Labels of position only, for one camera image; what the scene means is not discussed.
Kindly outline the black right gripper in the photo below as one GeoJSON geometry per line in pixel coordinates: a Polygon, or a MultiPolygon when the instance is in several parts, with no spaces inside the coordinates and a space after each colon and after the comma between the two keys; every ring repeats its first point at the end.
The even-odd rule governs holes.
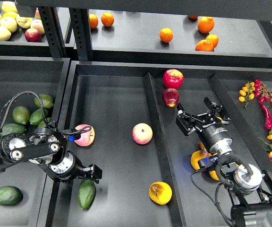
{"type": "Polygon", "coordinates": [[[204,98],[204,103],[210,112],[199,115],[186,113],[182,104],[178,103],[176,125],[185,136],[196,132],[205,149],[211,154],[224,154],[231,151],[233,138],[225,128],[225,125],[231,121],[230,115],[223,105],[211,102],[208,97],[204,98]],[[216,113],[219,114],[222,123],[216,122],[216,113]]]}

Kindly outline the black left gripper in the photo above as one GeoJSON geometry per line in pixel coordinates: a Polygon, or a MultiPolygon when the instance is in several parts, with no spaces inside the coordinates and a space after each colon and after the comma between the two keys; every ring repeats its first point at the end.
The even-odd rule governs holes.
{"type": "Polygon", "coordinates": [[[102,179],[102,170],[95,164],[84,167],[73,153],[66,152],[63,160],[57,165],[47,166],[43,161],[39,167],[53,181],[67,183],[76,178],[83,180],[92,180],[96,184],[102,179]]]}

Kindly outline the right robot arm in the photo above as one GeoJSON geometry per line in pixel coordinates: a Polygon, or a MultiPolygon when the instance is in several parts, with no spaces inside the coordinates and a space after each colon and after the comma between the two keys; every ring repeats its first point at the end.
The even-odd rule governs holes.
{"type": "Polygon", "coordinates": [[[177,105],[176,124],[185,136],[196,132],[208,156],[198,160],[199,172],[215,171],[219,184],[212,202],[230,227],[272,227],[272,194],[262,189],[266,173],[244,162],[232,149],[233,138],[225,125],[231,121],[223,105],[204,98],[208,111],[188,114],[177,105]],[[219,188],[224,186],[232,203],[227,217],[218,201],[219,188]]]}

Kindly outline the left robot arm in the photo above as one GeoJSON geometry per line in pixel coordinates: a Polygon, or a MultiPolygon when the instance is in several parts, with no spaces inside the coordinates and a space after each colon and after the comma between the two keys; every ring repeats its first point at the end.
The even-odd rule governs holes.
{"type": "Polygon", "coordinates": [[[46,124],[31,135],[10,133],[0,139],[0,173],[6,168],[24,161],[35,162],[53,181],[67,183],[76,178],[99,183],[102,170],[91,164],[82,165],[77,156],[67,150],[67,142],[77,140],[81,134],[89,132],[91,126],[79,130],[58,130],[56,122],[48,122],[41,97],[32,91],[15,94],[2,108],[0,113],[0,132],[13,102],[21,95],[34,95],[41,107],[46,124]]]}

